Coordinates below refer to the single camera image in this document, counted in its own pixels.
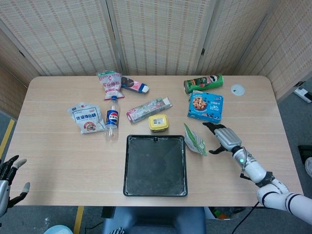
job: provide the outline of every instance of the biscuit package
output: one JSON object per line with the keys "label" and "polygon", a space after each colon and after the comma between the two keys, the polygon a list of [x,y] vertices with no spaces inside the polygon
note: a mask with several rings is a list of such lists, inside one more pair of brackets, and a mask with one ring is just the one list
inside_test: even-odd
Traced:
{"label": "biscuit package", "polygon": [[149,116],[155,115],[162,110],[172,107],[171,102],[166,97],[162,99],[161,97],[149,101],[141,106],[131,109],[127,112],[127,118],[131,123],[139,122]]}
{"label": "biscuit package", "polygon": [[105,130],[104,120],[99,106],[81,102],[67,110],[72,119],[79,125],[81,134]]}
{"label": "biscuit package", "polygon": [[104,71],[97,73],[99,81],[103,84],[105,89],[105,99],[112,99],[112,96],[117,98],[124,98],[124,95],[119,91],[121,87],[121,74],[115,71]]}
{"label": "biscuit package", "polygon": [[186,124],[184,124],[184,129],[185,129],[184,141],[187,147],[189,147],[190,150],[196,153],[207,156],[206,146],[203,139],[199,135],[191,131]]}
{"label": "biscuit package", "polygon": [[193,91],[190,96],[188,117],[219,123],[222,118],[223,96]]}

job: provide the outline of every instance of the woven panel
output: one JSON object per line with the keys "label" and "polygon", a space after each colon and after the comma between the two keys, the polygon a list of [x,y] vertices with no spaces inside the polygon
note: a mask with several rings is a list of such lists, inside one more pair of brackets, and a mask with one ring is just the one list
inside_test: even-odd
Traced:
{"label": "woven panel", "polygon": [[213,37],[206,48],[201,73],[232,75],[264,19],[270,0],[224,0],[219,4],[214,25],[209,28]]}
{"label": "woven panel", "polygon": [[114,0],[113,7],[128,74],[189,75],[196,68],[209,0]]}
{"label": "woven panel", "polygon": [[40,73],[33,67],[33,65],[24,58],[19,49],[0,29],[0,64],[9,70],[16,78],[23,84],[29,85],[29,82],[40,76]]}
{"label": "woven panel", "polygon": [[311,70],[312,1],[283,0],[266,21],[238,75],[270,79],[277,99]]}
{"label": "woven panel", "polygon": [[0,108],[18,118],[27,89],[1,65],[0,82]]}
{"label": "woven panel", "polygon": [[49,76],[117,69],[99,0],[2,0],[0,18]]}

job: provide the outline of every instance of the cookie box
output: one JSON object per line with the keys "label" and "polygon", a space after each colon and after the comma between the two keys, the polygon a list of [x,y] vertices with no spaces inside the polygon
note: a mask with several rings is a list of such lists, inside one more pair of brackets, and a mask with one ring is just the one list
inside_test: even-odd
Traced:
{"label": "cookie box", "polygon": [[193,91],[190,97],[188,117],[219,123],[222,117],[223,96]]}

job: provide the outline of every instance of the square tray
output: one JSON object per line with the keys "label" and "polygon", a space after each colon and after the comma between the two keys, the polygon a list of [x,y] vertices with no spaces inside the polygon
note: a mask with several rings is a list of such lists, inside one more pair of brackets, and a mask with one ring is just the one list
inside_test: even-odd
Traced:
{"label": "square tray", "polygon": [[186,196],[184,136],[127,137],[125,196]]}

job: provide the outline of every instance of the yellow floor stripe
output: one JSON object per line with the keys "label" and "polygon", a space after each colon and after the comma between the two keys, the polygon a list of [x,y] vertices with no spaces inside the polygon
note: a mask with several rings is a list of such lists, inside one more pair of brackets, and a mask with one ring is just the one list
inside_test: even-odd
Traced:
{"label": "yellow floor stripe", "polygon": [[75,221],[75,226],[74,226],[74,234],[79,234],[80,232],[83,209],[84,209],[84,206],[78,206],[76,221]]}
{"label": "yellow floor stripe", "polygon": [[8,139],[10,137],[10,134],[11,134],[11,131],[12,131],[14,123],[15,123],[15,121],[11,119],[10,122],[9,122],[9,125],[8,125],[8,127],[7,127],[7,129],[5,131],[4,137],[3,137],[1,145],[0,145],[0,159],[2,158],[2,154],[3,154],[4,148],[5,148],[6,143],[8,142]]}

